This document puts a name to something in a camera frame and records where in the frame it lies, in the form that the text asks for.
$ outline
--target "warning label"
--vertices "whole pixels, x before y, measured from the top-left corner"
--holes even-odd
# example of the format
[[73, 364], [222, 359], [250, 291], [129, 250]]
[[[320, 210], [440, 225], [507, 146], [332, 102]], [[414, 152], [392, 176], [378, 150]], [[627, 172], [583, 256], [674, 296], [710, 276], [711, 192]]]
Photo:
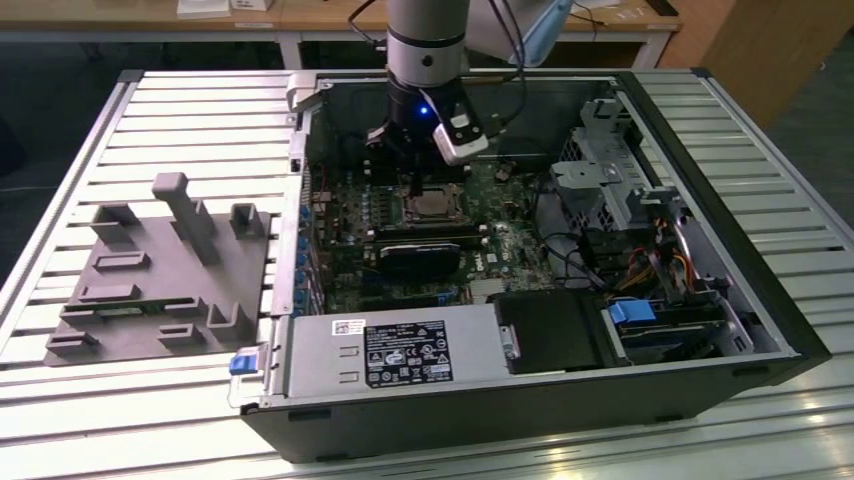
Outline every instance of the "warning label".
[[444, 321], [364, 327], [364, 363], [371, 388], [454, 380]]

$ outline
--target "motherboard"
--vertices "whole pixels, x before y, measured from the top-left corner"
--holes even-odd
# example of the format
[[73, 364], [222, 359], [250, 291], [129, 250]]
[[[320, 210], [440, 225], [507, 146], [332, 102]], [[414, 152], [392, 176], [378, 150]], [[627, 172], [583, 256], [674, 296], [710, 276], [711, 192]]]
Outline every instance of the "motherboard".
[[418, 196], [370, 170], [322, 175], [314, 217], [326, 313], [486, 303], [492, 294], [554, 286], [532, 230], [534, 174], [514, 167], [474, 162]]

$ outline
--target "metal bracket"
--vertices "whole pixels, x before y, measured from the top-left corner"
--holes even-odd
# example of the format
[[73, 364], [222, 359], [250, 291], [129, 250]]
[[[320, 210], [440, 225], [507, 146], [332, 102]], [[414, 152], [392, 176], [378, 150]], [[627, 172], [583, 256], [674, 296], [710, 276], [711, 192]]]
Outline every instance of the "metal bracket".
[[295, 72], [288, 77], [284, 96], [291, 112], [302, 113], [320, 103], [320, 91], [332, 88], [331, 83], [318, 84], [315, 72]]

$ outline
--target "metal frame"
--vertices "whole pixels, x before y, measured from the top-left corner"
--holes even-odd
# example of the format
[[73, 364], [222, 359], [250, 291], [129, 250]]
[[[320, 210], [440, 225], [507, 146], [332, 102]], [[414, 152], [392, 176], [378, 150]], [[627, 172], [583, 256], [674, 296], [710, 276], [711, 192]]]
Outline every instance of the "metal frame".
[[[610, 32], [595, 34], [596, 42], [642, 43], [633, 68], [655, 68], [673, 31]], [[386, 32], [368, 32], [384, 38]], [[199, 32], [127, 32], [127, 31], [0, 31], [0, 42], [276, 42], [288, 70], [303, 68], [299, 45], [302, 42], [358, 42], [362, 38], [350, 30], [296, 31], [259, 28], [256, 30]], [[558, 42], [590, 43], [592, 32], [563, 32]]]

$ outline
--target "side panel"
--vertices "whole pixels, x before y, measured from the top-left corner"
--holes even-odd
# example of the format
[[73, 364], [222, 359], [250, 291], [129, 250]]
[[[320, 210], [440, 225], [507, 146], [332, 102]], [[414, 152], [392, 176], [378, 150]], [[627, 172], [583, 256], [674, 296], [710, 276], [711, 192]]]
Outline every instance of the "side panel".
[[291, 462], [522, 439], [697, 416], [797, 360], [524, 388], [243, 409], [243, 420]]

